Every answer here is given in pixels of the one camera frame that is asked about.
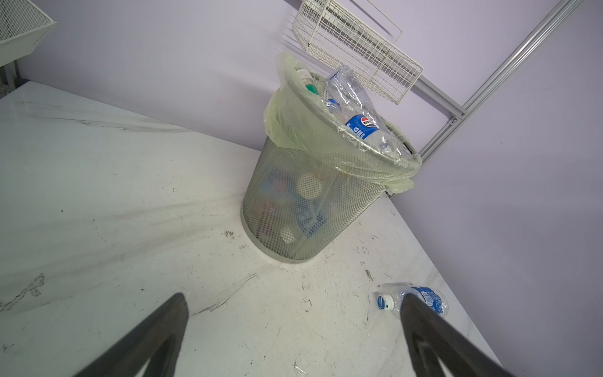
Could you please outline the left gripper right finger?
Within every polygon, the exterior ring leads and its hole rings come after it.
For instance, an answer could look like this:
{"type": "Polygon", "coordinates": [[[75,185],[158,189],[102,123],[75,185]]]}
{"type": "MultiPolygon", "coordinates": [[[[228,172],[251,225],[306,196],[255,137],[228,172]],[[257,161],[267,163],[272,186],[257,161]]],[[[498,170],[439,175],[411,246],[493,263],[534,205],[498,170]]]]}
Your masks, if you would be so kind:
{"type": "Polygon", "coordinates": [[[453,376],[512,377],[418,297],[403,299],[400,320],[417,376],[443,376],[446,366],[453,376]]]}

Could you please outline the green label clear bottle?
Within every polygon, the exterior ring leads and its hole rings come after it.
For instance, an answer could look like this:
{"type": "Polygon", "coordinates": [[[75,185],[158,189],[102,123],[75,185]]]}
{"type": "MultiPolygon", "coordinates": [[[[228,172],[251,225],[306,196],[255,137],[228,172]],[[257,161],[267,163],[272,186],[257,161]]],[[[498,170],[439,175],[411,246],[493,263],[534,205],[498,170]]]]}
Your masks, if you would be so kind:
{"type": "Polygon", "coordinates": [[[303,84],[303,86],[311,93],[319,96],[320,92],[317,89],[317,86],[315,84],[315,80],[312,77],[311,73],[307,70],[307,69],[298,69],[296,71],[296,74],[298,76],[298,78],[300,79],[301,83],[303,84]]]}

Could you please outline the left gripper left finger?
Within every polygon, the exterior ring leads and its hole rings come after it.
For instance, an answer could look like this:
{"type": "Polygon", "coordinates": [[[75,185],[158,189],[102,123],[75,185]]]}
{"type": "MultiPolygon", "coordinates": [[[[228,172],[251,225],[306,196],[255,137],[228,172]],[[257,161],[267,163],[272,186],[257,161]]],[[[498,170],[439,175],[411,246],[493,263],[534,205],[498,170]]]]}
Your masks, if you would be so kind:
{"type": "Polygon", "coordinates": [[[188,323],[188,304],[178,292],[78,376],[173,376],[188,323]]]}

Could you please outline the crushed clear bottle white cap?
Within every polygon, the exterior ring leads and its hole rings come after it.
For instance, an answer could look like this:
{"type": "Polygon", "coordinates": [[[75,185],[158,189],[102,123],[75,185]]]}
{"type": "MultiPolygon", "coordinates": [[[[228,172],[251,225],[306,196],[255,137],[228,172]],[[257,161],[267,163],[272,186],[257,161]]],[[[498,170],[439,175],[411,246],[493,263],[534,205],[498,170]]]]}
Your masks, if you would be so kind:
{"type": "Polygon", "coordinates": [[[342,123],[348,123],[353,116],[365,116],[374,124],[381,119],[369,95],[353,70],[341,65],[324,80],[321,99],[329,112],[342,123]]]}

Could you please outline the small blue label bottle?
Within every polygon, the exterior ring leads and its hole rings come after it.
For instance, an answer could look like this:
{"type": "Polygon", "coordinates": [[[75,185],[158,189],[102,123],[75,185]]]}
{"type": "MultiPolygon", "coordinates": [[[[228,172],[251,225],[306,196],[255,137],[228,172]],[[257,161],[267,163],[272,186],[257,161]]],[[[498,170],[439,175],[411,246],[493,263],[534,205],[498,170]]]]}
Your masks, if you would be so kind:
{"type": "Polygon", "coordinates": [[[400,158],[403,154],[403,145],[389,131],[378,128],[369,118],[358,114],[350,118],[347,127],[364,144],[372,147],[377,152],[391,158],[400,158]]]}

